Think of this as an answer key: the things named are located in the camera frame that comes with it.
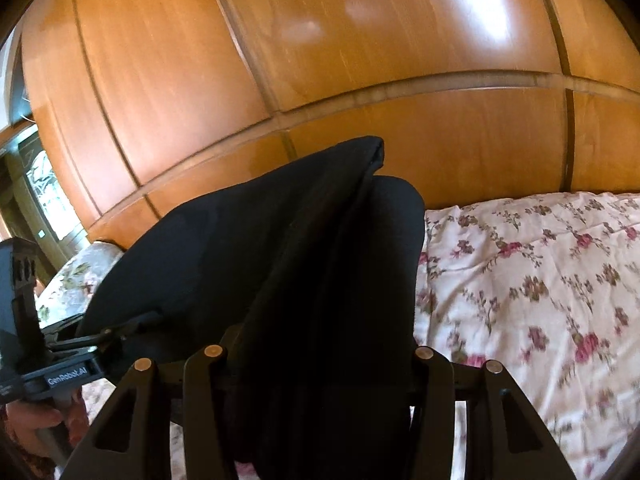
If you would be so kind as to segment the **left hand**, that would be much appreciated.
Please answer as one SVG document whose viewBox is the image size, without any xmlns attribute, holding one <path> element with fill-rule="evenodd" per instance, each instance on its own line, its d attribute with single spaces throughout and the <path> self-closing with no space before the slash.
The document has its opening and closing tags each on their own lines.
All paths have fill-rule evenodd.
<svg viewBox="0 0 640 480">
<path fill-rule="evenodd" d="M 63 411 L 47 404 L 31 404 L 23 401 L 6 404 L 6 423 L 10 437 L 26 452 L 47 458 L 50 458 L 50 453 L 38 438 L 38 430 L 64 424 L 68 431 L 70 445 L 74 448 L 89 429 L 89 419 L 81 388 L 73 392 L 72 403 Z"/>
</svg>

